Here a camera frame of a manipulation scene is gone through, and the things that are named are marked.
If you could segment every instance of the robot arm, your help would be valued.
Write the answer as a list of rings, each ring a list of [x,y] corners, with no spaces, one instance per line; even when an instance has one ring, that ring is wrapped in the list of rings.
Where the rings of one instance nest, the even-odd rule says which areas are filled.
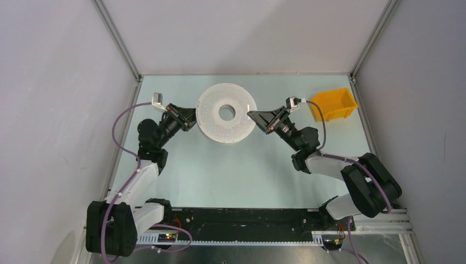
[[[136,245],[137,238],[147,229],[163,219],[170,217],[170,204],[162,199],[149,199],[134,212],[136,203],[144,191],[162,172],[168,153],[162,147],[181,129],[189,131],[196,124],[196,109],[182,108],[174,104],[162,106],[162,95],[155,94],[152,105],[164,112],[165,118],[157,124],[151,119],[139,123],[139,148],[141,169],[137,175],[119,192],[125,183],[110,193],[103,201],[93,201],[87,208],[86,249],[101,252],[101,230],[106,224],[106,252],[116,256],[129,256]],[[109,219],[104,219],[109,202],[118,195],[110,211]]]
[[[318,131],[305,127],[296,129],[289,115],[299,109],[301,99],[290,97],[286,106],[273,111],[250,111],[248,116],[255,121],[257,127],[270,134],[276,132],[292,149],[297,151],[291,156],[294,168],[307,174],[319,173],[343,180],[349,194],[335,197],[324,203],[319,209],[334,220],[362,213],[367,217],[375,217],[386,206],[374,183],[356,165],[347,165],[345,161],[329,159],[319,154],[320,145]],[[374,176],[381,185],[390,202],[401,196],[401,188],[380,160],[372,153],[366,153],[358,160]]]

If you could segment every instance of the gray wall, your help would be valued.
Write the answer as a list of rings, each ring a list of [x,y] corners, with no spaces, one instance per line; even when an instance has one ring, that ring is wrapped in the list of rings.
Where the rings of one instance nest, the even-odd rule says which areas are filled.
[[[388,0],[106,0],[143,74],[347,72]]]
[[[0,2],[0,262],[67,263],[135,82],[90,0]]]
[[[357,76],[427,263],[463,258],[466,1],[402,1]]]

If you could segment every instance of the orange storage box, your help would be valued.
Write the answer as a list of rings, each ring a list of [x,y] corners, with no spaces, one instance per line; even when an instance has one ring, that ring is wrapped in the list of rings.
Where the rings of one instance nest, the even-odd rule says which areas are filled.
[[[348,88],[320,92],[310,100],[320,107],[327,122],[335,118],[347,118],[354,109],[358,108],[358,104]],[[312,112],[314,112],[315,118],[322,121],[317,107],[312,104],[309,105]]]

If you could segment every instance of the perforated plate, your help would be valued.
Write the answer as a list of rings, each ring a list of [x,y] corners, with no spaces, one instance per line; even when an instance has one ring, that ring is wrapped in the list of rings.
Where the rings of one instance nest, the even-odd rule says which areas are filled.
[[[235,115],[226,121],[220,117],[223,106],[233,108]],[[208,138],[222,143],[234,144],[246,138],[256,124],[247,116],[257,110],[256,102],[244,88],[236,84],[216,84],[199,98],[196,107],[197,124]]]

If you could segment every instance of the purple cable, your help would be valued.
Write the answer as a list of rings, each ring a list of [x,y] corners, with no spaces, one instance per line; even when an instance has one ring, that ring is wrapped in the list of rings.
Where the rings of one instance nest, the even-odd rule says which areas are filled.
[[[374,183],[375,187],[377,188],[377,190],[380,192],[380,195],[382,195],[382,198],[384,198],[384,201],[385,201],[385,205],[387,206],[387,212],[388,213],[391,213],[392,211],[392,207],[390,205],[390,201],[389,201],[389,198],[387,197],[387,195],[385,194],[384,190],[382,189],[382,186],[380,186],[380,184],[377,182],[377,180],[375,180],[374,176],[366,169],[365,166],[363,166],[361,163],[351,159],[351,158],[345,158],[345,157],[341,157],[341,156],[337,156],[337,155],[332,155],[332,154],[325,154],[325,153],[321,153],[320,154],[322,157],[326,157],[326,158],[332,158],[334,160],[339,160],[339,161],[344,161],[344,162],[349,162],[349,163],[353,163],[355,164],[356,166],[358,166],[360,169],[363,170],[363,172],[369,176],[369,178],[372,180],[372,182]]]
[[[325,250],[325,251],[328,251],[327,253],[335,253],[335,252],[348,252],[348,253],[351,253],[353,254],[354,256],[356,255],[354,253],[353,250],[350,250],[350,249],[339,249],[339,250],[328,250],[327,247],[325,245],[322,246],[322,248]],[[361,254],[359,254],[359,257],[366,263],[366,264],[369,264],[369,261],[367,261]]]
[[[164,227],[164,228],[170,228],[170,229],[175,229],[175,230],[178,230],[178,231],[181,231],[183,233],[185,233],[189,238],[190,238],[190,242],[185,245],[184,247],[180,248],[180,249],[175,249],[175,250],[168,250],[168,249],[159,249],[157,248],[157,250],[160,250],[162,252],[168,252],[168,253],[174,253],[174,252],[180,252],[181,250],[185,250],[187,249],[189,246],[191,246],[192,244],[192,236],[191,234],[182,229],[182,228],[179,228],[179,227],[173,227],[171,225],[167,225],[167,224],[155,224],[153,225],[152,227]],[[153,249],[152,246],[142,246],[142,247],[138,247],[137,249],[135,249],[134,251],[139,251],[139,250],[143,250],[143,249]]]
[[[340,161],[345,161],[345,162],[351,162],[353,164],[356,164],[356,166],[358,166],[359,168],[361,168],[365,174],[367,174],[367,176],[369,176],[369,178],[372,180],[372,182],[374,183],[375,187],[377,188],[377,190],[380,192],[380,194],[382,195],[382,198],[384,199],[385,201],[385,205],[387,206],[387,211],[388,213],[391,213],[392,211],[392,207],[390,205],[390,201],[389,201],[389,198],[387,197],[387,195],[385,194],[384,190],[382,189],[382,187],[380,186],[380,184],[377,182],[377,180],[375,180],[374,176],[359,162],[353,160],[353,159],[350,159],[350,158],[345,158],[345,157],[341,157],[341,156],[338,156],[338,155],[331,155],[331,154],[324,154],[321,152],[321,150],[324,148],[325,146],[325,143],[327,141],[327,130],[325,128],[325,120],[324,120],[324,115],[322,113],[322,110],[320,109],[320,107],[312,102],[312,101],[306,101],[307,103],[310,103],[312,105],[314,105],[317,110],[319,111],[319,114],[320,114],[320,117],[322,119],[322,126],[323,126],[323,129],[324,129],[324,142],[322,143],[322,145],[317,149],[317,152],[318,154],[320,154],[322,157],[327,157],[327,158],[332,158],[334,160],[340,160]]]
[[[353,253],[354,255],[356,256],[356,258],[358,259],[358,263],[359,264],[362,264],[362,261],[361,261],[361,258],[359,257],[360,255],[358,254],[358,252],[356,251],[356,248],[354,247],[354,243],[353,243],[353,236],[351,235],[351,223],[353,222],[353,217],[350,216],[348,217],[348,237],[349,237],[349,243],[351,244],[351,247],[353,248]]]
[[[136,160],[137,160],[137,168],[136,170],[132,173],[132,175],[129,177],[129,179],[126,181],[126,183],[121,187],[121,189],[118,191],[118,193],[121,193],[123,192],[126,187],[130,184],[130,182],[134,179],[134,177],[136,176],[137,174],[137,170],[141,168],[141,160],[139,159],[139,156],[130,151],[130,150],[127,150],[126,148],[124,148],[123,146],[121,146],[121,144],[118,143],[117,139],[115,138],[115,128],[117,127],[117,123],[118,121],[120,120],[120,118],[122,118],[124,116],[124,114],[126,114],[127,112],[131,111],[132,109],[138,107],[138,106],[149,106],[151,105],[150,102],[147,102],[147,103],[139,103],[139,104],[135,104],[131,107],[129,107],[128,109],[124,110],[115,120],[115,122],[113,123],[113,126],[112,126],[112,139],[113,139],[113,142],[117,145],[118,148],[120,148],[121,150],[133,155],[136,157]],[[102,231],[101,231],[101,253],[102,253],[102,257],[104,259],[104,262],[105,263],[113,263],[115,260],[117,260],[117,258],[113,259],[113,260],[108,260],[108,257],[107,257],[107,253],[105,251],[105,232],[106,232],[106,227],[107,227],[107,219],[108,217],[110,216],[110,211],[112,210],[112,207],[113,205],[115,204],[115,202],[117,201],[118,199],[118,194],[115,195],[115,197],[113,197],[113,199],[111,200],[107,210],[105,211],[105,216],[104,216],[104,221],[102,222]]]
[[[341,249],[341,252],[348,252],[348,253],[351,253],[353,254],[354,256],[356,257],[360,257],[364,262],[365,264],[369,264],[369,261],[367,261],[363,256],[361,256],[360,254],[355,254],[352,250],[350,249]]]
[[[325,128],[324,114],[322,114],[322,110],[320,110],[320,107],[316,103],[312,101],[306,101],[306,102],[312,104],[313,106],[317,108],[320,114],[320,119],[322,120],[322,126],[324,128],[324,141],[322,142],[322,145],[320,145],[320,147],[317,149],[317,151],[320,153],[320,150],[322,150],[325,147],[325,143],[327,142],[327,129]]]

